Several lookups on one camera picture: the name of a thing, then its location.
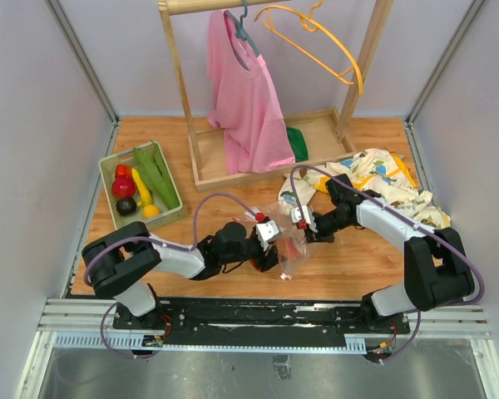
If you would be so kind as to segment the green plush vegetable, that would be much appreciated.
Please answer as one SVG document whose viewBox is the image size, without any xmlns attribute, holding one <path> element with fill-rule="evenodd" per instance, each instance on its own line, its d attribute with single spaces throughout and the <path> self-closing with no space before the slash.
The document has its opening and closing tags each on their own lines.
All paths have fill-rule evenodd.
<svg viewBox="0 0 499 399">
<path fill-rule="evenodd" d="M 136 168 L 146 187 L 162 200 L 167 209 L 178 208 L 180 200 L 161 150 L 156 143 L 150 148 L 152 152 L 138 147 L 133 149 Z"/>
</svg>

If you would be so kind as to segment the yellow plush banana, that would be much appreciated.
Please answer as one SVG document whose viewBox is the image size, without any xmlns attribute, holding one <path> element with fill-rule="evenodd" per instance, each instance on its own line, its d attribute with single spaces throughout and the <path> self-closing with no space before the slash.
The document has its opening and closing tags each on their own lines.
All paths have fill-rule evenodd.
<svg viewBox="0 0 499 399">
<path fill-rule="evenodd" d="M 136 188 L 139 192 L 140 196 L 140 201 L 138 205 L 140 207 L 144 207 L 149 204 L 153 204 L 153 197 L 151 195 L 151 192 L 149 189 L 146 187 L 145 183 L 143 182 L 138 170 L 136 168 L 132 168 L 132 179 L 134 180 L 136 184 Z"/>
</svg>

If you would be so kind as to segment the yellow plush fruit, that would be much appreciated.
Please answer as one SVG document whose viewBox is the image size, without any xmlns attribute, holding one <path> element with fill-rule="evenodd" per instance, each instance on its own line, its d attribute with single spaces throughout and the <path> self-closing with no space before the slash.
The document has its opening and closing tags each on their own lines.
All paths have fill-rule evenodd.
<svg viewBox="0 0 499 399">
<path fill-rule="evenodd" d="M 154 205 L 149 204 L 142 208 L 142 217 L 143 219 L 151 219 L 161 214 L 160 209 Z"/>
</svg>

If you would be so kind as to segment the red plush fruit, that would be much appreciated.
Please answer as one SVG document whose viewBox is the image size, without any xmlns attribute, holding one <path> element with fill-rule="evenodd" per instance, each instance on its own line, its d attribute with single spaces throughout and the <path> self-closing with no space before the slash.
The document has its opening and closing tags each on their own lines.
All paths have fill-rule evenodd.
<svg viewBox="0 0 499 399">
<path fill-rule="evenodd" d="M 111 193 L 116 199 L 125 199 L 133 197 L 136 192 L 136 184 L 132 178 L 119 177 L 116 178 L 111 186 Z"/>
</svg>

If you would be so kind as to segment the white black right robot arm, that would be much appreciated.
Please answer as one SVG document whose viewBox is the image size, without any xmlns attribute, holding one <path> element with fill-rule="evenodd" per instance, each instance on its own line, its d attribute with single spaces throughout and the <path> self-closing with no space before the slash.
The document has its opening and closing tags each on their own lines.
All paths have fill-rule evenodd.
<svg viewBox="0 0 499 399">
<path fill-rule="evenodd" d="M 429 311 L 462 301 L 476 290 L 459 233 L 418 223 L 373 190 L 356 190 L 346 175 L 327 184 L 333 210 L 318 214 L 303 206 L 298 226 L 310 243 L 332 243 L 338 231 L 369 229 L 403 254 L 403 281 L 363 296 L 360 322 L 371 333 L 410 311 Z"/>
</svg>

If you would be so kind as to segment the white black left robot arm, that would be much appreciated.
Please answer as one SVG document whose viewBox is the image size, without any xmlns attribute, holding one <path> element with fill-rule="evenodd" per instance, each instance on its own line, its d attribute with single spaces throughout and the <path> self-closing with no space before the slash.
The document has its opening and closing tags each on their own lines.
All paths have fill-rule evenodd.
<svg viewBox="0 0 499 399">
<path fill-rule="evenodd" d="M 82 250 L 85 282 L 97 298 L 114 299 L 121 320 L 116 328 L 159 329 L 170 320 L 152 286 L 142 279 L 151 271 L 178 274 L 203 281 L 226 273 L 229 264 L 252 263 L 266 272 L 280 261 L 276 241 L 281 233 L 266 217 L 250 234 L 238 222 L 229 222 L 196 246 L 165 241 L 143 222 L 133 222 Z"/>
</svg>

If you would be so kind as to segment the clear zip top bag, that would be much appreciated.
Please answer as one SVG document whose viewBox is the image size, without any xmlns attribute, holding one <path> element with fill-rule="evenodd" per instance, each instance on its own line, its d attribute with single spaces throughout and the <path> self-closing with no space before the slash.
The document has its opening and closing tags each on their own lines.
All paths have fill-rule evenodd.
<svg viewBox="0 0 499 399">
<path fill-rule="evenodd" d="M 264 252 L 264 260 L 255 260 L 254 267 L 262 273 L 272 271 L 285 281 L 294 277 L 297 269 L 310 257 L 304 231 L 292 221 L 290 211 L 294 207 L 280 200 L 274 204 L 251 207 L 236 220 L 251 229 Z"/>
</svg>

